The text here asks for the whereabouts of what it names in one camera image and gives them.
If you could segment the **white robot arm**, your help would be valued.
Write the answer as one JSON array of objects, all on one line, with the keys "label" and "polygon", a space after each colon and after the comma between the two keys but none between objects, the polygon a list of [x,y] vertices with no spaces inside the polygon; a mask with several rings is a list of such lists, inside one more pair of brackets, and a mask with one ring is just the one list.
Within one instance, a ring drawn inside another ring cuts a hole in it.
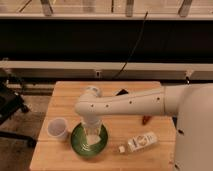
[{"label": "white robot arm", "polygon": [[172,116],[177,119],[173,171],[213,171],[213,84],[161,86],[103,97],[89,86],[75,111],[91,127],[102,115]]}]

